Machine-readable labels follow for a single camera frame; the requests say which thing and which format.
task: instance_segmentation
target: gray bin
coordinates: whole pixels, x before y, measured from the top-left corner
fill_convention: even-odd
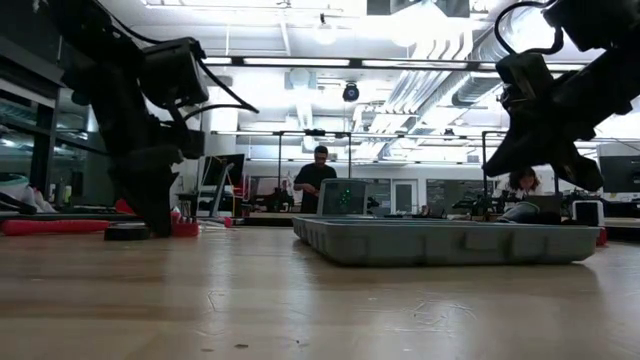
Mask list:
[[[341,265],[568,264],[595,253],[600,229],[410,219],[294,219],[294,231]]]

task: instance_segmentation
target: dome camera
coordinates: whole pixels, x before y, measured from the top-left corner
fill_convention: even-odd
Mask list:
[[[360,90],[358,90],[358,86],[354,82],[347,83],[347,86],[344,88],[344,92],[342,93],[342,99],[346,102],[354,102],[358,100],[360,97]]]

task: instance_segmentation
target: wooden table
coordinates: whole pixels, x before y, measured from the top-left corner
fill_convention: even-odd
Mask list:
[[[640,359],[640,247],[355,269],[290,229],[0,238],[2,359]]]

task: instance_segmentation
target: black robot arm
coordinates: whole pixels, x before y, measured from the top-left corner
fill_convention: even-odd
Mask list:
[[[548,8],[547,22],[556,29],[551,49],[511,52],[496,69],[505,83],[501,102],[511,117],[509,131],[484,167],[497,176],[524,166],[550,164],[563,180],[595,191],[603,179],[597,164],[582,157],[577,140],[591,140],[594,128],[613,114],[632,110],[640,95],[640,6],[638,0],[525,1],[520,6]],[[562,34],[580,51],[606,51],[581,71],[554,79],[542,54],[562,48]]]
[[[203,155],[204,134],[191,131],[180,107],[209,99],[198,66],[239,105],[210,105],[198,110],[237,107],[257,112],[206,68],[206,54],[193,38],[159,42],[147,39],[114,18],[96,0],[41,2],[74,52],[63,82],[74,101],[91,104],[112,159],[116,191],[158,236],[171,235],[169,189],[177,174],[171,166],[184,157]],[[131,34],[154,45],[139,48]],[[149,113],[145,97],[166,109],[173,122]]]

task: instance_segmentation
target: computer screen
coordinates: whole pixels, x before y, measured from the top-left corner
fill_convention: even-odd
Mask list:
[[[207,156],[204,162],[203,186],[218,185],[219,176],[228,164],[233,164],[229,170],[231,185],[242,184],[242,168],[244,167],[244,154]]]
[[[367,213],[367,186],[363,180],[326,179],[320,193],[321,215],[365,215]]]
[[[640,192],[640,156],[601,156],[598,160],[604,192]]]

